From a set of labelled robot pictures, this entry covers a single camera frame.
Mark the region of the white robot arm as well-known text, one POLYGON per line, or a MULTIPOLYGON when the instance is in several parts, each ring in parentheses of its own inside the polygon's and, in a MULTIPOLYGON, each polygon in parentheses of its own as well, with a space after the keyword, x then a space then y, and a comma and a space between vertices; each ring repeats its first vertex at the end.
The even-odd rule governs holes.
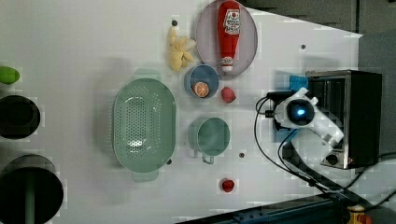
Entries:
POLYGON ((275 103, 275 108, 266 111, 265 116, 274 118, 277 128, 308 129, 329 146, 336 147, 344 138, 343 131, 318 109, 318 99, 307 94, 307 88, 268 92, 267 97, 275 103))

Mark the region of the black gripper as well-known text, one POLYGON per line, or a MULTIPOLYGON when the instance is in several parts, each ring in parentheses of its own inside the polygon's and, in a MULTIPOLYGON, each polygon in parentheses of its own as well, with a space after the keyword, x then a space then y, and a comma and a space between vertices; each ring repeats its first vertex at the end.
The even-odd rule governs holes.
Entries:
POLYGON ((294 94, 294 91, 272 91, 266 94, 266 97, 273 101, 283 101, 294 94))

